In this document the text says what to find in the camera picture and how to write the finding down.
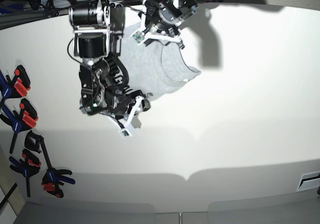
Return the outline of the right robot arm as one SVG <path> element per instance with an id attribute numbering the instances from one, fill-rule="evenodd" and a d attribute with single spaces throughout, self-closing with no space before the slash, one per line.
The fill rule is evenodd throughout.
<path id="1" fill-rule="evenodd" d="M 148 95 L 129 86 L 129 74 L 119 54 L 112 51 L 111 5 L 107 0 L 87 0 L 71 7 L 73 54 L 80 64 L 80 110 L 107 116 L 122 137 L 131 137 L 134 117 L 150 109 Z"/>

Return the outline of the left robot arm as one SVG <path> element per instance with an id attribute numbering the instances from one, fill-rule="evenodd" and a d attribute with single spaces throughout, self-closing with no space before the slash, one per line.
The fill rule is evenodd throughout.
<path id="1" fill-rule="evenodd" d="M 139 44 L 159 41 L 185 47 L 180 26 L 196 13 L 200 4 L 216 0 L 143 0 L 140 27 L 131 34 Z"/>

